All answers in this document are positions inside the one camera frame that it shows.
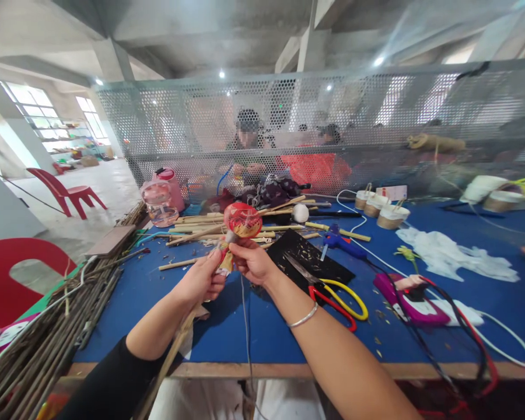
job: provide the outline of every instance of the perforated metal screen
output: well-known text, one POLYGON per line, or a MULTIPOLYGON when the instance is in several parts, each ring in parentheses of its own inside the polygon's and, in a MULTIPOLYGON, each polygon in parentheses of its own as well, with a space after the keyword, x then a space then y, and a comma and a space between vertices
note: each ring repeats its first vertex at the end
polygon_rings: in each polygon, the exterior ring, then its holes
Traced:
POLYGON ((235 164, 222 182, 234 193, 278 173, 316 193, 371 181, 455 194, 433 152, 406 147, 409 135, 464 140, 438 159, 461 186, 478 173, 525 176, 525 59, 479 67, 113 83, 98 95, 139 186, 170 166, 186 199, 204 198, 235 164))

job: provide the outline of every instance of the plastic chair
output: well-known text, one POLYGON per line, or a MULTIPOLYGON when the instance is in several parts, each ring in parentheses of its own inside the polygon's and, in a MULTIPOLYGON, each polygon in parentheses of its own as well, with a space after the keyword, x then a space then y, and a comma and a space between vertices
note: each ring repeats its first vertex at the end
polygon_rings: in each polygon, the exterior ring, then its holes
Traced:
POLYGON ((76 268, 62 249, 43 239, 1 239, 0 328, 10 325, 43 297, 10 277, 12 267, 25 260, 40 260, 63 277, 76 268))
POLYGON ((54 177, 54 175, 51 175, 47 171, 38 168, 27 168, 27 171, 30 174, 35 175, 37 178, 39 178, 48 187, 48 189, 54 195, 54 198, 56 198, 58 203, 60 204, 62 211, 68 217, 72 217, 72 214, 70 213, 68 205, 66 204, 66 197, 68 197, 70 201, 72 201, 72 204, 74 204, 74 207, 76 208, 76 211, 78 212, 82 220, 86 220, 88 217, 83 211, 82 204, 80 203, 80 198, 88 206, 95 207, 93 205, 92 199, 90 198, 93 197, 95 201, 97 201, 101 205, 101 207, 107 210, 107 207, 105 207, 103 202, 99 199, 97 194, 93 192, 91 187, 82 185, 80 187, 72 187, 66 189, 64 185, 62 185, 62 183, 54 177))

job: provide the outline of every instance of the pink bottle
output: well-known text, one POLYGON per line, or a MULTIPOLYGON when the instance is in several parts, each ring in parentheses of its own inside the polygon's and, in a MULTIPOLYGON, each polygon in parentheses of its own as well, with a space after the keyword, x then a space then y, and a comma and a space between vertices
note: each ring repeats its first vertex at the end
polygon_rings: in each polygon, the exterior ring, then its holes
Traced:
POLYGON ((171 191, 170 183, 158 179, 145 182, 140 188, 140 196, 146 203, 150 219, 158 228, 171 226, 179 217, 179 211, 172 203, 171 191))
POLYGON ((175 176, 175 171, 168 167, 158 169, 152 177, 152 181, 156 179, 167 181, 171 185, 171 203, 179 212, 185 210, 185 202, 181 195, 181 187, 175 176))

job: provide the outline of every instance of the red cable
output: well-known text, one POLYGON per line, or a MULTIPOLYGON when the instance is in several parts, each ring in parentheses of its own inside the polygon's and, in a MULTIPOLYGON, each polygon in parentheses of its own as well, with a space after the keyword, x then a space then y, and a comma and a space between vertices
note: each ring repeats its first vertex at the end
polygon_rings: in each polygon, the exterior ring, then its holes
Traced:
MULTIPOLYGON (((426 282, 430 283, 431 285, 433 286, 436 286, 437 285, 431 281, 430 279, 428 278, 425 278, 424 276, 420 276, 422 279, 424 279, 426 282)), ((476 340, 477 343, 479 343, 480 347, 482 348, 482 351, 483 353, 485 354, 485 357, 486 357, 486 363, 488 364, 488 369, 490 371, 490 377, 491 377, 491 381, 490 383, 486 386, 486 388, 483 389, 483 391, 480 393, 480 395, 478 396, 478 398, 480 397, 485 397, 487 396, 490 392, 492 392, 494 390, 494 388, 498 385, 498 381, 499 381, 499 377, 498 377, 498 370, 496 369, 496 366, 494 365, 494 361, 492 360, 492 358, 490 357, 490 354, 488 353, 488 351, 486 350, 486 347, 484 347, 484 343, 482 342, 482 340, 480 339, 480 337, 478 336, 477 332, 475 331, 475 329, 473 328, 473 326, 471 325, 470 321, 468 320, 468 318, 463 314, 463 312, 461 312, 461 310, 456 306, 457 308, 457 311, 459 312, 460 316, 463 318, 463 320, 465 321, 466 325, 469 327, 469 329, 472 331, 472 334, 476 340)), ((452 408, 451 410, 449 410, 449 413, 450 414, 456 414, 458 413, 459 411, 461 410, 467 410, 467 412, 469 413, 469 415, 472 415, 471 412, 469 411, 468 409, 468 404, 465 402, 465 401, 459 401, 458 404, 452 408)), ((421 414, 421 415, 429 415, 429 416, 437 416, 437 417, 445 417, 445 414, 440 412, 440 411, 425 411, 425 410, 418 410, 418 412, 421 414)))

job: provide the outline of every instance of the person's left hand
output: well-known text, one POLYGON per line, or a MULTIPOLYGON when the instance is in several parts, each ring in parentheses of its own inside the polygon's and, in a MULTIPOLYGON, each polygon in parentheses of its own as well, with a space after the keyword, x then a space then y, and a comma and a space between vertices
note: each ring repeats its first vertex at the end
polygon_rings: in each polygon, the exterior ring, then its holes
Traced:
POLYGON ((262 163, 250 163, 247 166, 247 172, 251 175, 260 175, 266 169, 266 166, 262 163))
POLYGON ((222 259, 222 252, 214 248, 206 257, 200 258, 188 269, 185 277, 173 288, 180 299, 191 305, 205 300, 214 300, 223 290, 226 277, 214 271, 222 259))

